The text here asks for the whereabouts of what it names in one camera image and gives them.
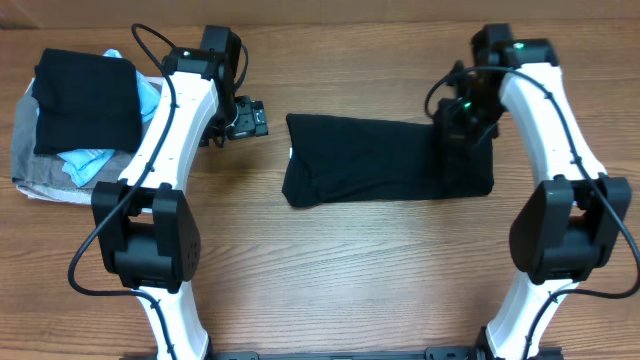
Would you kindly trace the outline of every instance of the white plastic casing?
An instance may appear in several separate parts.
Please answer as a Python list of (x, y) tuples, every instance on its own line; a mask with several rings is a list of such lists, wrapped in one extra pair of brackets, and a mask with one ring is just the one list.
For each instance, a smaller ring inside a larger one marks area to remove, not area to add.
[[(207, 354), (209, 335), (198, 319), (198, 310), (193, 298), (191, 281), (183, 282), (176, 294), (169, 294), (166, 289), (140, 287), (159, 301), (160, 308), (167, 322), (169, 336), (178, 360), (202, 360)], [(167, 344), (162, 334), (158, 314), (151, 308), (151, 303), (138, 298), (147, 313), (153, 336), (158, 344), (158, 360), (171, 360), (167, 352)]]
[[(589, 176), (597, 179), (600, 173), (606, 174), (576, 123), (564, 92), (560, 67), (549, 63), (524, 64), (518, 71), (531, 76), (553, 93)], [(552, 180), (555, 175), (564, 175), (568, 180), (583, 179), (573, 164), (573, 154), (569, 151), (569, 142), (558, 113), (540, 89), (526, 79), (506, 74), (500, 87), (500, 100), (513, 115), (520, 131), (529, 154), (534, 186), (542, 180)]]
[[(218, 93), (213, 81), (204, 80), (199, 74), (175, 72), (170, 76), (176, 91), (176, 109), (169, 134), (153, 164), (154, 171), (147, 175), (142, 187), (158, 188), (162, 183), (186, 194), (187, 179), (198, 144), (211, 117), (218, 109)], [(147, 130), (138, 152), (129, 166), (120, 174), (133, 185), (142, 174), (151, 153), (158, 144), (169, 117), (171, 93), (166, 82), (158, 109)]]

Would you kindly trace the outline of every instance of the folded black t-shirt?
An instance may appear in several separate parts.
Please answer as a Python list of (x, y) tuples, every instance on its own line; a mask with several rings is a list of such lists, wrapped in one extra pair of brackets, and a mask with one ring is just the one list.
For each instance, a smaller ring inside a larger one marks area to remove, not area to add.
[(46, 49), (35, 67), (36, 154), (135, 152), (142, 141), (136, 69), (125, 59)]
[(282, 192), (293, 207), (482, 196), (493, 188), (489, 137), (450, 164), (432, 125), (297, 114), (287, 124), (293, 151)]

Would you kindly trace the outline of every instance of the black motor joint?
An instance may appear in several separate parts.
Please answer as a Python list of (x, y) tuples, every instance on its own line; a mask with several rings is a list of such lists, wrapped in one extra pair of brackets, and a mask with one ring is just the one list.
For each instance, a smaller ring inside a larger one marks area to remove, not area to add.
[(209, 139), (213, 139), (216, 146), (224, 147), (226, 139), (239, 140), (269, 134), (262, 101), (235, 95), (247, 69), (245, 66), (240, 76), (242, 80), (234, 84), (240, 50), (243, 48), (247, 51), (240, 37), (228, 27), (207, 26), (199, 49), (176, 47), (163, 59), (167, 74), (175, 71), (197, 73), (215, 83), (218, 109), (209, 120), (199, 146), (208, 146)]

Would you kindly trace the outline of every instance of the black cable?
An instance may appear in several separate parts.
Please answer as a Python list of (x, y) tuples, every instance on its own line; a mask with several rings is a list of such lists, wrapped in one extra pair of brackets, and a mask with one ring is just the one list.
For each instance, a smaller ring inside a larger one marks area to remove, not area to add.
[(140, 178), (131, 187), (131, 189), (129, 189), (129, 191), (122, 198), (122, 200), (120, 200), (120, 202), (118, 202), (118, 204), (109, 212), (109, 214), (107, 214), (107, 216), (100, 222), (100, 224), (98, 224), (96, 226), (96, 228), (91, 232), (91, 234), (89, 234), (89, 236), (82, 243), (82, 245), (80, 246), (78, 251), (76, 251), (76, 254), (73, 256), (73, 259), (71, 260), (71, 263), (69, 264), (69, 270), (68, 270), (68, 273), (67, 273), (67, 278), (69, 280), (69, 285), (71, 285), (71, 287), (74, 290), (76, 290), (77, 292), (79, 292), (81, 294), (84, 294), (84, 295), (89, 295), (89, 296), (137, 296), (137, 297), (141, 297), (141, 298), (146, 299), (147, 301), (149, 301), (151, 303), (151, 308), (154, 309), (156, 311), (156, 313), (158, 314), (158, 320), (160, 320), (160, 326), (162, 328), (162, 334), (164, 335), (164, 340), (165, 340), (165, 342), (167, 344), (167, 352), (169, 352), (171, 354), (171, 359), (177, 360), (176, 353), (175, 353), (175, 351), (173, 349), (173, 344), (171, 343), (171, 339), (169, 337), (169, 330), (167, 328), (167, 322), (165, 321), (164, 314), (162, 313), (162, 309), (160, 308), (160, 305), (159, 305), (158, 301), (156, 299), (154, 299), (153, 296), (151, 296), (147, 292), (139, 291), (139, 290), (90, 290), (90, 289), (86, 289), (86, 288), (80, 286), (75, 280), (76, 266), (78, 265), (78, 261), (80, 261), (80, 258), (82, 257), (84, 252), (87, 250), (87, 248), (89, 248), (89, 245), (91, 245), (93, 240), (95, 240), (95, 238), (100, 234), (102, 229), (104, 229), (104, 227), (106, 226), (107, 222), (109, 222), (116, 214), (119, 214), (122, 211), (127, 211), (127, 209), (125, 208), (125, 205), (126, 206), (129, 205), (129, 201), (131, 200), (131, 197), (133, 196), (133, 194), (136, 192), (137, 189), (139, 189), (142, 186), (142, 183), (144, 182), (144, 179), (147, 177), (149, 172), (153, 171), (153, 163), (155, 162), (156, 158), (158, 157), (158, 153), (160, 152), (160, 149), (162, 148), (162, 144), (164, 143), (165, 139), (167, 138), (167, 135), (169, 134), (169, 129), (171, 128), (171, 123), (173, 122), (173, 117), (175, 115), (176, 107), (178, 106), (177, 105), (177, 101), (176, 101), (176, 91), (175, 91), (175, 89), (173, 87), (173, 82), (171, 81), (171, 78), (169, 78), (169, 76), (166, 74), (166, 72), (162, 68), (162, 65), (160, 64), (158, 59), (156, 59), (156, 57), (151, 53), (151, 51), (149, 51), (149, 49), (142, 42), (142, 40), (140, 40), (140, 37), (138, 36), (138, 32), (137, 32), (138, 28), (147, 30), (150, 33), (156, 35), (157, 37), (159, 37), (162, 40), (164, 40), (171, 47), (175, 47), (175, 45), (171, 41), (169, 41), (169, 39), (167, 39), (166, 37), (162, 36), (160, 33), (156, 32), (155, 30), (149, 28), (148, 26), (145, 26), (145, 25), (142, 25), (142, 24), (133, 24), (131, 26), (131, 33), (133, 34), (133, 37), (136, 39), (136, 42), (138, 43), (138, 45), (140, 45), (142, 50), (147, 54), (147, 56), (151, 59), (151, 61), (153, 61), (153, 63), (158, 68), (158, 70), (160, 70), (160, 73), (162, 74), (162, 76), (165, 78), (165, 80), (167, 82), (167, 86), (169, 87), (169, 91), (171, 92), (171, 105), (170, 105), (170, 109), (169, 109), (169, 117), (167, 118), (167, 123), (166, 123), (166, 125), (164, 127), (164, 130), (162, 131), (162, 134), (160, 135), (160, 139), (158, 140), (158, 144), (154, 148), (153, 153), (151, 153), (151, 157), (149, 158), (149, 161), (145, 165), (144, 170), (142, 171), (142, 174), (140, 175)]
[(236, 93), (236, 91), (238, 91), (238, 89), (240, 89), (240, 86), (242, 86), (242, 83), (244, 82), (244, 77), (247, 75), (247, 68), (249, 67), (249, 50), (247, 50), (247, 47), (244, 46), (244, 44), (242, 44), (242, 51), (244, 51), (244, 68), (242, 69), (242, 74), (240, 74), (238, 81), (236, 81), (236, 83), (233, 84), (234, 94)]
[(605, 209), (606, 209), (607, 213), (609, 214), (609, 216), (611, 216), (613, 221), (616, 223), (616, 225), (620, 229), (620, 232), (622, 233), (622, 235), (624, 236), (625, 240), (627, 241), (627, 244), (629, 244), (629, 248), (631, 248), (631, 252), (633, 253), (633, 257), (634, 257), (634, 260), (636, 262), (636, 270), (637, 270), (636, 282), (627, 291), (624, 291), (624, 292), (621, 292), (621, 293), (604, 293), (604, 292), (594, 291), (594, 290), (564, 289), (564, 290), (558, 290), (558, 291), (555, 291), (555, 292), (551, 293), (549, 295), (549, 297), (547, 298), (547, 300), (544, 302), (544, 304), (540, 307), (540, 310), (538, 310), (538, 313), (536, 314), (533, 322), (531, 323), (531, 327), (529, 328), (529, 333), (527, 334), (527, 337), (526, 337), (526, 344), (525, 344), (524, 352), (522, 354), (522, 360), (527, 360), (527, 357), (529, 356), (529, 348), (531, 347), (531, 342), (532, 342), (533, 334), (535, 333), (536, 327), (538, 326), (538, 323), (540, 322), (540, 319), (542, 318), (542, 315), (547, 310), (549, 305), (551, 305), (552, 302), (555, 302), (558, 299), (558, 297), (563, 296), (563, 295), (568, 295), (568, 294), (577, 294), (577, 295), (594, 296), (594, 297), (603, 298), (603, 299), (624, 299), (624, 298), (630, 297), (630, 296), (634, 295), (635, 293), (637, 293), (638, 290), (640, 289), (640, 252), (638, 251), (638, 246), (636, 245), (636, 242), (634, 241), (633, 236), (631, 236), (631, 233), (629, 232), (629, 229), (627, 229), (625, 224), (622, 222), (620, 217), (616, 214), (615, 210), (613, 209), (613, 207), (611, 206), (611, 204), (609, 203), (607, 198), (604, 196), (604, 194), (602, 193), (602, 191), (598, 187), (598, 185), (596, 185), (596, 183), (591, 179), (591, 177), (589, 176), (589, 173), (584, 168), (584, 165), (582, 164), (582, 158), (578, 154), (576, 146), (575, 146), (575, 144), (573, 142), (573, 137), (571, 136), (571, 131), (569, 130), (569, 125), (567, 124), (567, 120), (565, 119), (564, 114), (562, 113), (562, 110), (560, 109), (560, 106), (558, 105), (558, 102), (553, 97), (553, 93), (548, 91), (544, 87), (544, 85), (542, 85), (537, 80), (533, 79), (532, 77), (530, 77), (530, 76), (528, 76), (526, 74), (523, 74), (523, 73), (517, 71), (516, 69), (502, 67), (502, 66), (476, 66), (476, 67), (470, 67), (470, 68), (464, 69), (464, 70), (462, 70), (460, 72), (456, 72), (456, 73), (449, 74), (449, 75), (445, 76), (444, 78), (442, 78), (442, 80), (438, 81), (431, 88), (431, 90), (429, 90), (429, 93), (427, 94), (427, 98), (426, 98), (425, 104), (424, 104), (424, 108), (425, 108), (425, 112), (427, 113), (427, 116), (429, 116), (429, 118), (433, 119), (433, 115), (431, 114), (431, 112), (429, 112), (429, 101), (431, 100), (431, 97), (433, 96), (435, 91), (440, 86), (442, 86), (442, 84), (450, 82), (452, 80), (455, 80), (455, 79), (457, 79), (459, 77), (466, 76), (467, 74), (469, 74), (471, 72), (479, 72), (479, 71), (493, 71), (493, 72), (508, 73), (508, 74), (513, 74), (515, 76), (523, 78), (523, 79), (527, 80), (529, 83), (531, 83), (532, 85), (534, 85), (535, 87), (537, 87), (538, 89), (540, 89), (540, 91), (542, 91), (542, 93), (544, 94), (545, 98), (548, 99), (549, 101), (551, 101), (551, 104), (553, 105), (555, 111), (558, 113), (558, 117), (560, 118), (560, 122), (562, 123), (562, 128), (563, 128), (564, 133), (565, 133), (565, 135), (567, 137), (567, 142), (569, 143), (569, 149), (571, 151), (571, 154), (573, 155), (573, 159), (574, 159), (573, 162), (575, 163), (576, 167), (578, 168), (578, 170), (582, 174), (582, 177), (584, 177), (585, 181), (591, 187), (592, 191), (594, 192), (594, 194), (596, 195), (598, 200), (605, 207)]

